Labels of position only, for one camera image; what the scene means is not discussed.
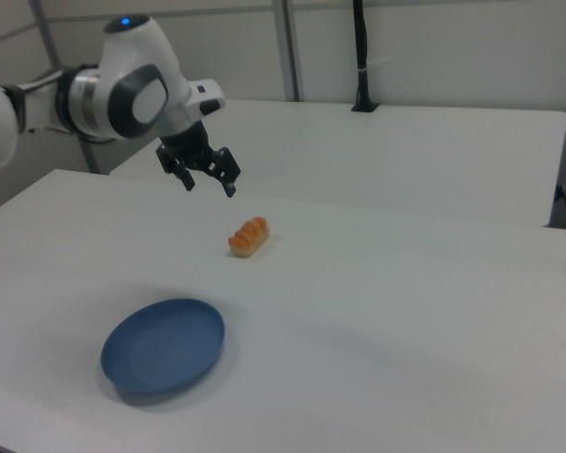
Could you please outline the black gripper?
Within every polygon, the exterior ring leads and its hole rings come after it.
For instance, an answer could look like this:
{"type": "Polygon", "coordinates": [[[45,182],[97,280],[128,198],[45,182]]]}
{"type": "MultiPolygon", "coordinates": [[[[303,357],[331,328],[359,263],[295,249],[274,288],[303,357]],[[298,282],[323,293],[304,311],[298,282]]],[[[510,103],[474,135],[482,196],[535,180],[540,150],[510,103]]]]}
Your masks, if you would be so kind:
{"type": "Polygon", "coordinates": [[[241,174],[241,168],[228,148],[214,150],[210,147],[207,131],[201,121],[181,133],[162,136],[160,141],[156,155],[163,171],[174,175],[188,192],[195,186],[189,171],[192,169],[208,173],[218,180],[227,197],[235,194],[235,182],[241,174]]]}

